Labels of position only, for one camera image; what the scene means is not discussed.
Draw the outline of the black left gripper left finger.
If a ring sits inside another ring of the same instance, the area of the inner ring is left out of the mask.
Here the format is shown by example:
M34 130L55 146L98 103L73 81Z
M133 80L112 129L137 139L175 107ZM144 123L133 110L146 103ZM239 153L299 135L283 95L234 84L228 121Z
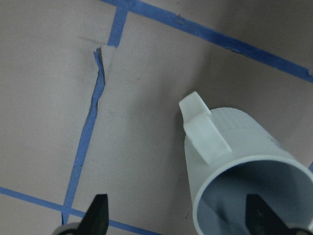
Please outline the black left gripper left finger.
M83 219L58 227L54 235L106 235L109 227L109 205L107 194L97 194Z

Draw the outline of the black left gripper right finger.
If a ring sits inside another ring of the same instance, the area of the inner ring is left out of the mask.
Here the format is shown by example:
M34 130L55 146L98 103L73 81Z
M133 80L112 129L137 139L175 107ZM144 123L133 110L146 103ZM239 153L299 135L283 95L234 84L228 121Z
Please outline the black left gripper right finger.
M246 227L251 235L312 235L308 229L289 228L258 194L246 196Z

